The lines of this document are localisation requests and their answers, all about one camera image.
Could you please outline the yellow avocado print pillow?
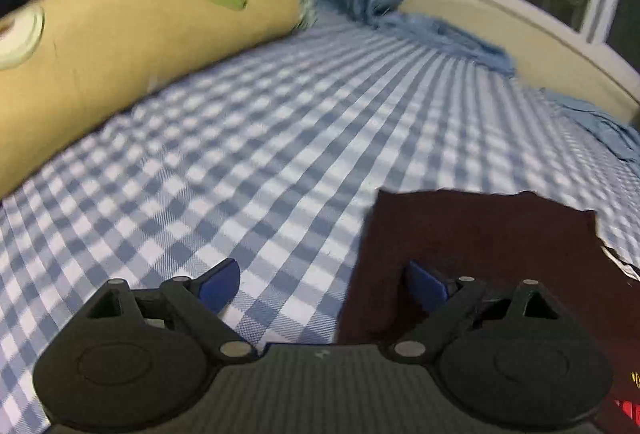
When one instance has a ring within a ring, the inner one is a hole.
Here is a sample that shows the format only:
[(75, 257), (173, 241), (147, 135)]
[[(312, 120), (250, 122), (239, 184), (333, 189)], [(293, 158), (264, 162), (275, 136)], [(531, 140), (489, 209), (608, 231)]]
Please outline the yellow avocado print pillow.
[(141, 98), (311, 27), (314, 0), (35, 0), (1, 23), (1, 191)]

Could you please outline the blue white checkered bedsheet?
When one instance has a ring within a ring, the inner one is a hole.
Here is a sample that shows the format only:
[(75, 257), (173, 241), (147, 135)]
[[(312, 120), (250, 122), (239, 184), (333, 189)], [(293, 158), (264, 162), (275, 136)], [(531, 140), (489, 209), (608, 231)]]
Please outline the blue white checkered bedsheet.
[(639, 181), (540, 90), (324, 12), (114, 116), (1, 203), (1, 428), (48, 421), (32, 367), (106, 280), (224, 258), (255, 344), (332, 339), (380, 188), (530, 190), (639, 261)]

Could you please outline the right blue star curtain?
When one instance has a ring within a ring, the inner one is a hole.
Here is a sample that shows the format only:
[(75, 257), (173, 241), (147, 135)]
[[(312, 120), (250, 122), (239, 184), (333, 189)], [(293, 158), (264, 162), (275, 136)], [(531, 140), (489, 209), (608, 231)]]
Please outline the right blue star curtain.
[(570, 120), (596, 138), (616, 158), (639, 166), (639, 132), (635, 128), (620, 122), (586, 100), (562, 95), (546, 88), (541, 91), (557, 104)]

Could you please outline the maroon vintage print sweater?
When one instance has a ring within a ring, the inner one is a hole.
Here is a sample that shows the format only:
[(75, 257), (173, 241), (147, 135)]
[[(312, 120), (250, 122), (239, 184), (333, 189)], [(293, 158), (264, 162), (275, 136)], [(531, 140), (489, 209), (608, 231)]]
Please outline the maroon vintage print sweater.
[(471, 276), (507, 291), (541, 282), (603, 348), (614, 368), (609, 433), (639, 429), (639, 283), (617, 265), (597, 215), (525, 191), (380, 191), (366, 222), (336, 342), (398, 339), (426, 313), (409, 292), (410, 264), (445, 278)]

